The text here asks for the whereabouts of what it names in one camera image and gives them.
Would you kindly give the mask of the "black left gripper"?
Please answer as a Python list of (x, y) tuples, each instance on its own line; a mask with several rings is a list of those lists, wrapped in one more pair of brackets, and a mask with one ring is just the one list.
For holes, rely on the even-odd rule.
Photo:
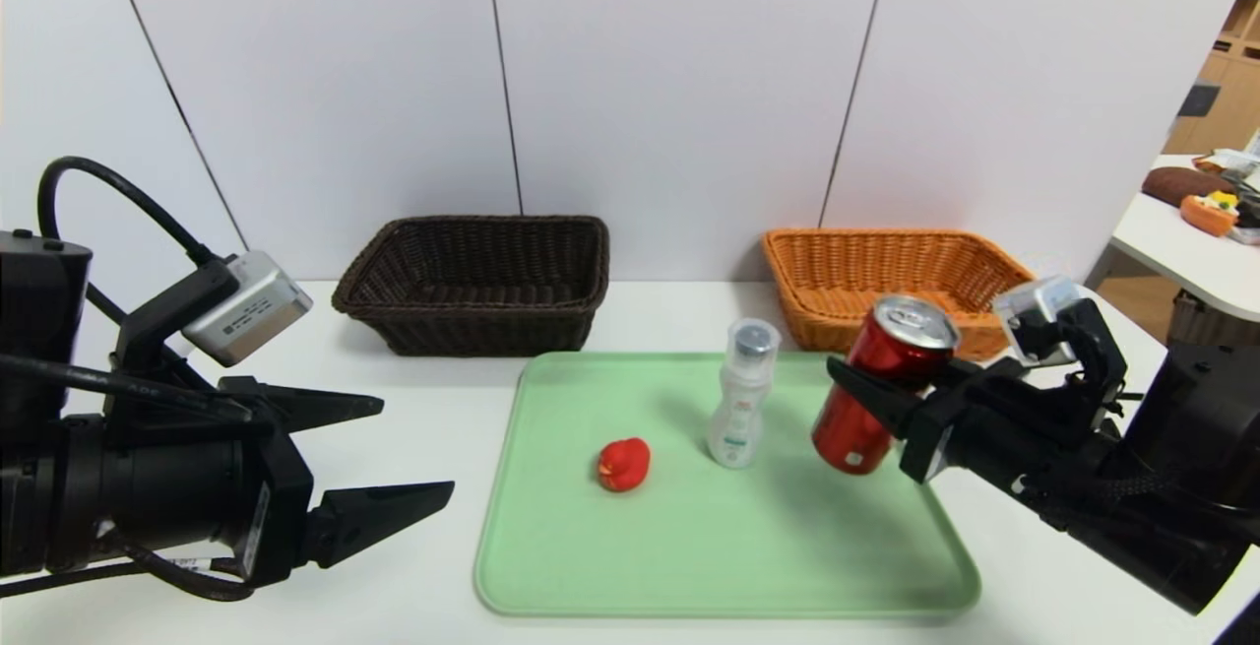
[(294, 431), (378, 416), (378, 397), (227, 375), (198, 406), (106, 403), (100, 547), (176, 588), (261, 588), (333, 568), (428, 517), (454, 481), (329, 489)]

